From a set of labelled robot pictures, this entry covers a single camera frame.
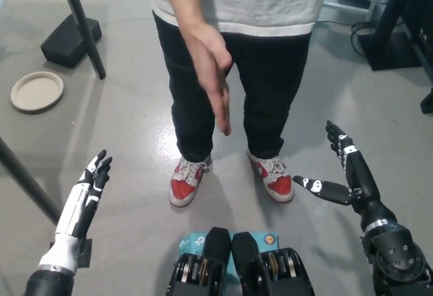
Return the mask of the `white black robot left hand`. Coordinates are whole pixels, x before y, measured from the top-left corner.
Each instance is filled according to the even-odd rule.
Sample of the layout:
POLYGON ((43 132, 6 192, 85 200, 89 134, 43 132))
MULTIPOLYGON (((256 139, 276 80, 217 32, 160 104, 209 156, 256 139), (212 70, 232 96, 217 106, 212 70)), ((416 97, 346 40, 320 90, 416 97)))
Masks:
POLYGON ((40 269, 76 274, 81 245, 86 240, 104 187, 110 178, 112 158, 106 154, 105 149, 100 151, 71 189, 55 230, 54 243, 41 258, 40 269))

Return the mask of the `person's right hand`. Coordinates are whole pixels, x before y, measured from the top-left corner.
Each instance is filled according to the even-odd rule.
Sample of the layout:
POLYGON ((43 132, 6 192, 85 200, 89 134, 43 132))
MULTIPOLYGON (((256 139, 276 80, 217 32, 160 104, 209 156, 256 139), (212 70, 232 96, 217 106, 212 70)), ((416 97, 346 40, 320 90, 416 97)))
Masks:
POLYGON ((181 34, 191 55, 200 86, 204 89, 219 130, 231 134, 229 86, 225 71, 232 65, 221 33, 206 23, 181 27, 181 34))

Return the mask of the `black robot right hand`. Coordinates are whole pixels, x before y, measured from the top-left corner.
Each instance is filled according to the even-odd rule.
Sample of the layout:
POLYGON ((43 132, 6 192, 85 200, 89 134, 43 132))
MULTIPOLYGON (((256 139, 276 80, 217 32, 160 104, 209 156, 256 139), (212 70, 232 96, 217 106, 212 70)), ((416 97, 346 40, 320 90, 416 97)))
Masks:
POLYGON ((371 170, 362 153, 355 147, 353 139, 329 120, 326 122, 325 130, 330 147, 340 160, 347 184, 303 176, 294 176, 293 181, 318 198, 352 206, 361 216, 363 232, 381 225, 396 223, 394 213, 382 203, 371 170))

